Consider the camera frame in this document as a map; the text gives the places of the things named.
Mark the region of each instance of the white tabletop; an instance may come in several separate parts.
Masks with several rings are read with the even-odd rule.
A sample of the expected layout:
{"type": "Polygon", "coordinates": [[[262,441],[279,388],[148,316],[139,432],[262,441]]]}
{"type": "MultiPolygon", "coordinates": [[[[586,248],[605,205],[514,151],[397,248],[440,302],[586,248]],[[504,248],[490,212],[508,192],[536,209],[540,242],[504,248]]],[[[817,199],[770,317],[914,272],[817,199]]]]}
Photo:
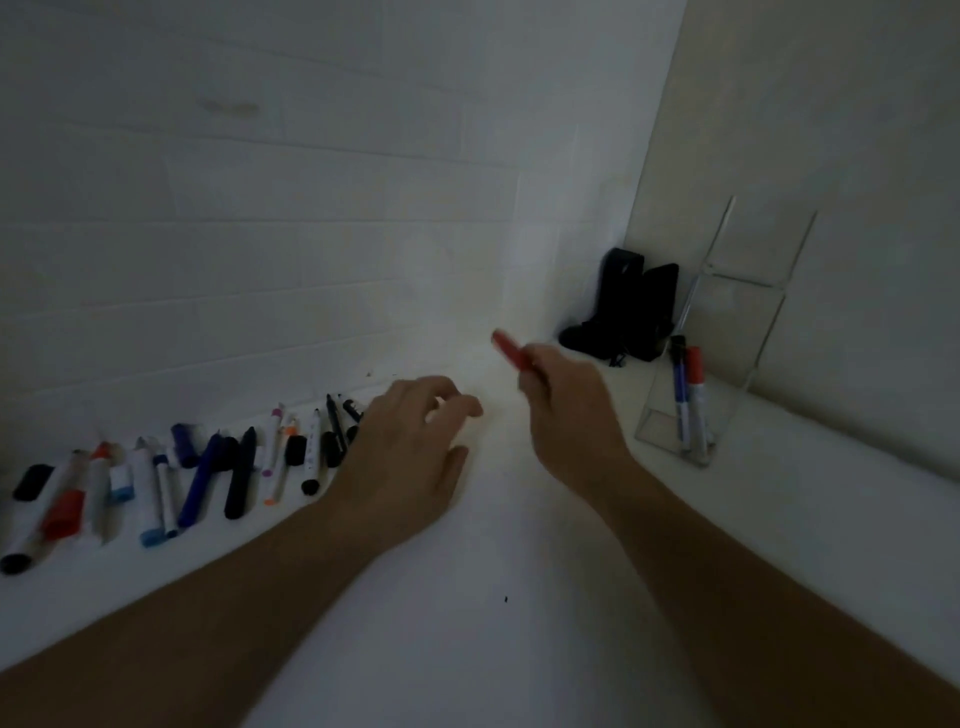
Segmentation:
{"type": "MultiPolygon", "coordinates": [[[[644,465],[733,536],[960,683],[954,484],[754,398],[700,471],[631,436],[652,367],[604,371],[644,465]]],[[[472,452],[451,512],[351,585],[247,725],[715,725],[615,538],[536,461],[509,367],[491,352],[447,373],[487,410],[464,433],[472,452]]],[[[352,394],[364,401],[373,392],[352,394]]],[[[312,408],[296,408],[301,420],[312,408]]],[[[266,415],[228,431],[264,425],[266,415]]],[[[290,480],[300,482],[296,469],[290,480]]],[[[0,667],[307,501],[287,489],[279,506],[258,504],[228,522],[227,481],[219,476],[202,522],[168,544],[140,548],[134,513],[121,510],[106,546],[58,546],[0,580],[0,667]]],[[[8,509],[7,526],[22,515],[8,509]]]]}

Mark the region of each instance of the blue pen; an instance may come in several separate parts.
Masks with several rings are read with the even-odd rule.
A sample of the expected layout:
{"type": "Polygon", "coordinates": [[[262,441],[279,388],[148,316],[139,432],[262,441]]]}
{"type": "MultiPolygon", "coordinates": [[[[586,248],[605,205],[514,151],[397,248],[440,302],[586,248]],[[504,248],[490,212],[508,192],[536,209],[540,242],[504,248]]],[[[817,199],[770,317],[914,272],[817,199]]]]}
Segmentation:
{"type": "Polygon", "coordinates": [[[210,484],[210,478],[213,477],[213,459],[216,457],[223,439],[223,436],[217,432],[210,438],[204,454],[200,456],[200,463],[193,475],[190,491],[186,494],[186,500],[180,509],[180,517],[177,519],[177,525],[180,528],[189,528],[197,522],[197,518],[200,516],[200,507],[204,504],[204,498],[206,497],[206,487],[210,484]]]}
{"type": "Polygon", "coordinates": [[[690,405],[686,394],[686,337],[670,337],[670,361],[673,362],[673,401],[677,405],[677,439],[680,449],[690,452],[690,405]]]}

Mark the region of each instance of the white surface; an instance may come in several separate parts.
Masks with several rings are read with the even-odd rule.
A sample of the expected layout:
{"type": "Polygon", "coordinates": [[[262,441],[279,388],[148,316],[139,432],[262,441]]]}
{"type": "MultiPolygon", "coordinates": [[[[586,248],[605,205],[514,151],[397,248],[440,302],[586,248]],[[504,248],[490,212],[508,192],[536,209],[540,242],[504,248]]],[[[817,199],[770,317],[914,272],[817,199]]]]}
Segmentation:
{"type": "Polygon", "coordinates": [[[0,468],[586,315],[683,10],[5,3],[0,468]]]}
{"type": "MultiPolygon", "coordinates": [[[[652,367],[603,371],[632,432],[652,367]]],[[[713,725],[612,534],[536,462],[509,366],[487,352],[450,374],[487,409],[465,432],[472,453],[451,512],[361,575],[247,725],[713,725]]],[[[752,397],[706,470],[628,442],[733,536],[960,684],[960,497],[948,482],[752,397]]],[[[300,469],[288,479],[296,486],[300,469]]],[[[228,522],[227,484],[218,476],[200,524],[159,548],[140,548],[125,515],[106,547],[61,546],[0,580],[0,666],[306,501],[287,488],[279,506],[254,499],[228,522]]]]}
{"type": "MultiPolygon", "coordinates": [[[[818,210],[758,392],[960,482],[958,26],[938,0],[690,3],[628,241],[688,279],[736,195],[718,267],[776,281],[818,210]]],[[[716,312],[730,349],[755,307],[716,312]]]]}

